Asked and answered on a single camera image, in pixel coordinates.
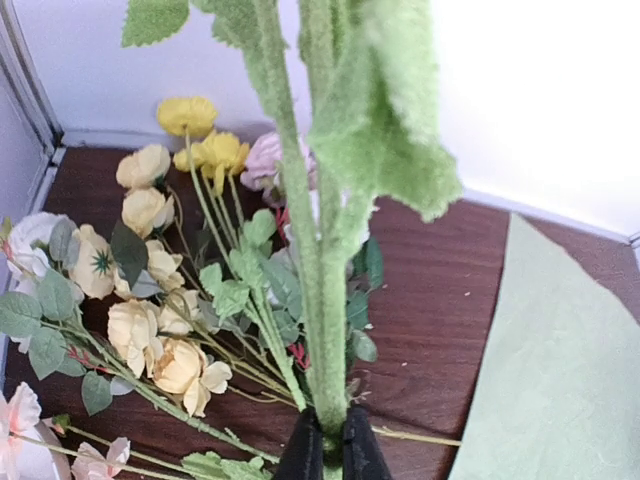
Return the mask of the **pink and green wrapping paper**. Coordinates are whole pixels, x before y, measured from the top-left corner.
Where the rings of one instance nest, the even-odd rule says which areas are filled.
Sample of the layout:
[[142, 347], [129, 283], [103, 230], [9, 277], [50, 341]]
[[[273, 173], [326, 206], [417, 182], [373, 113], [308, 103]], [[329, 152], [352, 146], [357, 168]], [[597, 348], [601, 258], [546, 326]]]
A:
[[638, 322], [561, 246], [513, 216], [451, 477], [638, 475]]

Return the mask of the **yellow flower stem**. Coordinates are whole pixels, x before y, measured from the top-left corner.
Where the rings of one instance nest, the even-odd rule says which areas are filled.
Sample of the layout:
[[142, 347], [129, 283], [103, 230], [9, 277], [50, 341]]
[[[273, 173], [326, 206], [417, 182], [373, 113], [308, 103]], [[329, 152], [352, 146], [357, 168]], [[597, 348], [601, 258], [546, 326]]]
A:
[[184, 140], [173, 164], [190, 174], [207, 226], [222, 259], [199, 268], [199, 283], [212, 300], [217, 320], [232, 326], [236, 336], [247, 319], [257, 329], [252, 355], [274, 375], [268, 386], [287, 396], [299, 410], [307, 397], [297, 373], [309, 363], [301, 342], [303, 329], [300, 282], [293, 259], [274, 254], [284, 241], [284, 213], [263, 208], [247, 216], [238, 182], [248, 173], [252, 148], [214, 123], [218, 112], [203, 97], [174, 97], [157, 109], [159, 125]]

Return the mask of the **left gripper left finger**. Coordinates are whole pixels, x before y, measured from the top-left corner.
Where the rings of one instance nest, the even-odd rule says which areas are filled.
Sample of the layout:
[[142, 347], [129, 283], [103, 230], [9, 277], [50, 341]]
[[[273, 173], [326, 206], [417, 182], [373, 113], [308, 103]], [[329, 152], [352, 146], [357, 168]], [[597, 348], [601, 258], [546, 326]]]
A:
[[279, 479], [321, 480], [322, 471], [322, 429], [315, 409], [307, 407], [300, 413], [279, 461]]

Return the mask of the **blue flower stem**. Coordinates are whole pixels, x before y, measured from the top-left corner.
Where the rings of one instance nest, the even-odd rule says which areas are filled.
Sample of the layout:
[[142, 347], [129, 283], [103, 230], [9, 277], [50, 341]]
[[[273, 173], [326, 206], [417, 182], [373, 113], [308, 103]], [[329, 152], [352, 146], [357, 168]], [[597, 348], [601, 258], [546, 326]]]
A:
[[303, 1], [298, 48], [312, 100], [309, 173], [299, 144], [274, 1], [201, 1], [212, 34], [243, 55], [276, 123], [298, 251], [312, 402], [328, 452], [347, 421], [346, 266], [380, 196], [442, 216], [461, 185], [439, 140], [438, 68], [426, 1]]

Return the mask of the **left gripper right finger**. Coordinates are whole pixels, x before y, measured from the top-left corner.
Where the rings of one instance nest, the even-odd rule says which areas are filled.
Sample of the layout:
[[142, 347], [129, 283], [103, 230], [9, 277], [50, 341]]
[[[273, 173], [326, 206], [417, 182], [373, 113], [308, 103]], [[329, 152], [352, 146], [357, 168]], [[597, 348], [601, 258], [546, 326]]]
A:
[[391, 480], [367, 410], [361, 405], [349, 408], [343, 429], [343, 479]]

